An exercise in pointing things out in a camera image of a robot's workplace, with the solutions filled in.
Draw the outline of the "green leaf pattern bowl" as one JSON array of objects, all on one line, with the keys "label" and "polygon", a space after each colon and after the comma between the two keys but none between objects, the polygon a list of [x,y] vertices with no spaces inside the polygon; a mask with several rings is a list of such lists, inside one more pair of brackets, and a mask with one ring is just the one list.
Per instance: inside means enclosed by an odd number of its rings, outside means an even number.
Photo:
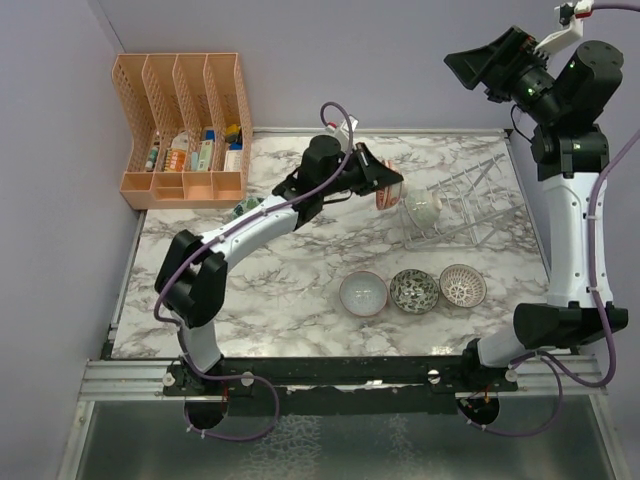
[{"label": "green leaf pattern bowl", "polygon": [[243,199],[240,203],[238,203],[232,210],[229,216],[231,221],[243,216],[247,212],[253,210],[257,206],[259,206],[264,201],[263,197],[259,196],[248,196]]}]

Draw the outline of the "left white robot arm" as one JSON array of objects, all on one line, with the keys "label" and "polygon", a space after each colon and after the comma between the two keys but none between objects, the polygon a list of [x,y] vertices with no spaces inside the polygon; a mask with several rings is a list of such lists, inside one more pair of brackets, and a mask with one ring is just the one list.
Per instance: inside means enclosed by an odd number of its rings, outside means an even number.
[{"label": "left white robot arm", "polygon": [[258,206],[201,235],[183,230],[172,239],[156,277],[157,307],[178,328],[190,364],[186,382],[206,395],[220,385],[222,358],[214,319],[222,309],[227,276],[255,250],[292,233],[317,216],[327,197],[366,196],[399,185],[403,176],[379,161],[362,142],[344,147],[331,135],[313,137],[300,165]]}]

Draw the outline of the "grey leaf pattern bowl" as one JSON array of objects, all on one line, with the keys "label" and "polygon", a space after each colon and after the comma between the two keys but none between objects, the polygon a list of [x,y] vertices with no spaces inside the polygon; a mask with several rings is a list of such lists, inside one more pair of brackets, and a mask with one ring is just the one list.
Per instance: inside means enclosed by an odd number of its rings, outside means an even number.
[{"label": "grey leaf pattern bowl", "polygon": [[431,275],[418,269],[405,269],[391,279],[389,292],[394,304],[402,311],[424,314],[436,306],[440,290]]}]

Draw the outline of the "blue hexagon red-rim bowl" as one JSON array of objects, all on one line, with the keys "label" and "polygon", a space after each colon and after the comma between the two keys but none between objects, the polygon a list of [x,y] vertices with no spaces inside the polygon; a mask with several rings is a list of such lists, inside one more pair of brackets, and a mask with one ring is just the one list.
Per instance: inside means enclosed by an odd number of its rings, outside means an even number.
[{"label": "blue hexagon red-rim bowl", "polygon": [[339,299],[349,313],[371,317],[385,308],[388,292],[385,282],[375,273],[356,271],[342,280]]}]

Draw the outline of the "orange floral bowl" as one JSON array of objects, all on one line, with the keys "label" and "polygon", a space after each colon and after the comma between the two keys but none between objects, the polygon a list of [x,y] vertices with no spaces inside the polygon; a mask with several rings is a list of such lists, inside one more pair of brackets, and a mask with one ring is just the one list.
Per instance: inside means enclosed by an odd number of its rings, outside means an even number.
[{"label": "orange floral bowl", "polygon": [[[401,172],[394,166],[394,164],[391,161],[382,160],[381,162],[401,174]],[[376,186],[376,189],[375,189],[376,209],[379,211],[383,211],[383,210],[388,210],[394,207],[402,199],[403,192],[404,192],[404,181],[401,184],[397,184],[393,186]]]}]

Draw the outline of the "green white geometric bowl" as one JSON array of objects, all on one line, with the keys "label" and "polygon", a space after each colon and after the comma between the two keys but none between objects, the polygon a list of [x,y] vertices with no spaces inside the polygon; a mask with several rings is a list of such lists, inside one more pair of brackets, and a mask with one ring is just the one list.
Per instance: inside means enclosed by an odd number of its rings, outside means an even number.
[{"label": "green white geometric bowl", "polygon": [[411,190],[404,199],[410,220],[422,231],[433,227],[443,210],[443,203],[435,192],[427,189]]}]

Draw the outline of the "brown white geometric bowl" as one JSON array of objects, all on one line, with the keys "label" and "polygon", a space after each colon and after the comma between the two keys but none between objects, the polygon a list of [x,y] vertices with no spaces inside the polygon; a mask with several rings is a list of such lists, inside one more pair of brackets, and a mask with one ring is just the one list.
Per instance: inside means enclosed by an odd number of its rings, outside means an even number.
[{"label": "brown white geometric bowl", "polygon": [[439,277],[439,286],[445,299],[461,308],[474,308],[486,298],[487,286],[484,277],[465,264],[446,267]]}]

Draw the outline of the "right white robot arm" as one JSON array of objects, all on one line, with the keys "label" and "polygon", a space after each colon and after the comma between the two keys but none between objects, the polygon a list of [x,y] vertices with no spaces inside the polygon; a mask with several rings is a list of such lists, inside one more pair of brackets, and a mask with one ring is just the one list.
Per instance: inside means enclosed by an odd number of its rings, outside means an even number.
[{"label": "right white robot arm", "polygon": [[511,101],[535,122],[531,153],[549,211],[550,284],[543,303],[521,303],[510,326],[471,341],[459,367],[461,383],[481,391],[495,369],[543,348],[569,349],[628,324],[608,284],[601,222],[609,143],[596,120],[623,80],[623,54],[590,40],[558,76],[547,70],[537,41],[517,27],[475,49],[444,59],[468,90],[482,84],[495,103]]}]

